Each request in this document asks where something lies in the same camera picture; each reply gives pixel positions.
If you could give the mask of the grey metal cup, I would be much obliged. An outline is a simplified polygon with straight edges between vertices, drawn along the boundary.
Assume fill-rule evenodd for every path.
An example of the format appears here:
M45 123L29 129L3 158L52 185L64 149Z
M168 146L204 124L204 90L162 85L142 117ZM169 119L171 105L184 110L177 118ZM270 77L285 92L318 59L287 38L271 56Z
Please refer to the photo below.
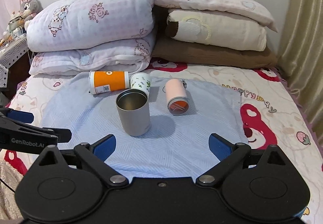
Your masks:
M128 89L117 96L116 107L124 131L130 136L144 135L150 127L148 97L138 89Z

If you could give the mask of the pink cup with grey lid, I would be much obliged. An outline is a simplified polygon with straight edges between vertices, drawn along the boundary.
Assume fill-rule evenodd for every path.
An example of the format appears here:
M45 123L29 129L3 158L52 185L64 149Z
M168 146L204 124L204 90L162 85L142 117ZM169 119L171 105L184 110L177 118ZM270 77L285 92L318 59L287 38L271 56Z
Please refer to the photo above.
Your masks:
M170 79L165 84L168 111L174 116L185 114L189 109L188 97L179 79Z

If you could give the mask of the orange and white paper cup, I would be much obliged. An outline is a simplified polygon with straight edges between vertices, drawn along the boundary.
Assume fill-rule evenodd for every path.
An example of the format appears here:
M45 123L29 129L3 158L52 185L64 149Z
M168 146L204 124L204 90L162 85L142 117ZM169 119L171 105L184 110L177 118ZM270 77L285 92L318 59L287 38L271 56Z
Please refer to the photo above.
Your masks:
M89 89L92 95L130 88L128 71L90 71Z

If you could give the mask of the white paper cup green print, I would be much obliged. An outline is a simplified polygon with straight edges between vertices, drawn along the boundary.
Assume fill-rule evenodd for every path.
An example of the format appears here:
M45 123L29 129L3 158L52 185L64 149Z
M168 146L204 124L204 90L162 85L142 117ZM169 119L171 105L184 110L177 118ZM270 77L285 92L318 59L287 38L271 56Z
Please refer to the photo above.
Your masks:
M133 74L130 78L130 88L141 90L145 92L147 97L149 97L150 89L151 89L150 75L144 72L138 72Z

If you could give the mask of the light blue patterned mat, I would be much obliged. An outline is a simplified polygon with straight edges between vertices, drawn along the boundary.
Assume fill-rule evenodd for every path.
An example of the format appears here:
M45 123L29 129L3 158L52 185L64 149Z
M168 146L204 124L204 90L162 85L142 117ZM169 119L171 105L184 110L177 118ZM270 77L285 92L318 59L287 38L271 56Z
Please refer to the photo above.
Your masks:
M91 95L88 75L79 74L47 103L41 127L67 128L72 138L60 149L93 143L113 134L116 148L106 163L128 179L197 178L218 163L209 149L213 133L231 143L246 142L240 115L241 97L211 82L186 79L189 110L172 115L163 91L166 78L152 78L149 96L151 125L132 137L122 128L116 107L117 92Z

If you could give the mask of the nightstand with patterned cloth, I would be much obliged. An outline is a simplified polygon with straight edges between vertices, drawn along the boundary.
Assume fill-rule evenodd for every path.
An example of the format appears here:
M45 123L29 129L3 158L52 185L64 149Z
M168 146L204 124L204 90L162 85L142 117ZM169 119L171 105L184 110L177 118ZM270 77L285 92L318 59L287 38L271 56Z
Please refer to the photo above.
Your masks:
M29 77L29 54L26 37L1 47L1 93L12 99L20 82Z

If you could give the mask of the grey rabbit plush toy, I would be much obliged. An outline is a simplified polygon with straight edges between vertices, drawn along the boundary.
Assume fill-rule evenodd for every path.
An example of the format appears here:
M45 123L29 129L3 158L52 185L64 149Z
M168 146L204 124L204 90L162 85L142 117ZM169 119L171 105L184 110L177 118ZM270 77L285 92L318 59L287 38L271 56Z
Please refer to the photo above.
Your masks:
M43 10L41 3L38 0L20 0L20 17L25 30L27 30L31 20Z

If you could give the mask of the brown pillow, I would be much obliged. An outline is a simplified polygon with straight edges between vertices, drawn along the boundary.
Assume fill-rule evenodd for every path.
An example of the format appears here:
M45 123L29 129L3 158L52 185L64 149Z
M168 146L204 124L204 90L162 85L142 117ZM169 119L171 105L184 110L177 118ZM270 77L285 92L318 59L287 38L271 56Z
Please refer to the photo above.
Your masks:
M157 41L152 57L172 62L244 69L271 68L277 64L277 57L269 48L262 52L238 51L214 45L182 42L168 37L162 37Z

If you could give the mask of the beige curtain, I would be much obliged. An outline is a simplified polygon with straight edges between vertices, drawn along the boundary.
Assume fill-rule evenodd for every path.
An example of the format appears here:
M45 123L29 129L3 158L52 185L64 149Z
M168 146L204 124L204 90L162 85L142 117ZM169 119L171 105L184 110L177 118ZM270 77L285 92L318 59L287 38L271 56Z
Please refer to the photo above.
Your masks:
M279 66L317 137L322 137L322 0L290 0Z

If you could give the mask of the cream and brown folded blanket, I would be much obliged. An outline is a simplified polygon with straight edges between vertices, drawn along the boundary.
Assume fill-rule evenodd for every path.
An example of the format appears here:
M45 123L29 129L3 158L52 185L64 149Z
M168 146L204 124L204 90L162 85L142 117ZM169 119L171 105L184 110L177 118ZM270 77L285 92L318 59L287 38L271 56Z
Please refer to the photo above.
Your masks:
M267 32L256 21L217 11L170 9L166 34L178 41L262 52Z

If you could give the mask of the pink checked folded quilt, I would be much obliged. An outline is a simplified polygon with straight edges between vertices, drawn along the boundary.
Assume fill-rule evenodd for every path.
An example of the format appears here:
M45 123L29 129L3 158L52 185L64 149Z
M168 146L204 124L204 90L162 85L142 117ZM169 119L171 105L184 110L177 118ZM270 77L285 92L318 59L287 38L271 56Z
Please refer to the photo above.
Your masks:
M153 0L60 0L28 24L31 75L140 72L155 45Z

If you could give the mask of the pink cartoon pillow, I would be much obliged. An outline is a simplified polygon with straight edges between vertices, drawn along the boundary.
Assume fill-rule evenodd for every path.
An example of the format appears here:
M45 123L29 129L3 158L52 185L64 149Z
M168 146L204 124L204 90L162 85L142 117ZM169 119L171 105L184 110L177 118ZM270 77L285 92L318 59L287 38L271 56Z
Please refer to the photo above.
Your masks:
M169 9L181 8L233 13L250 18L260 25L278 32L270 11L254 0L154 0L154 4Z

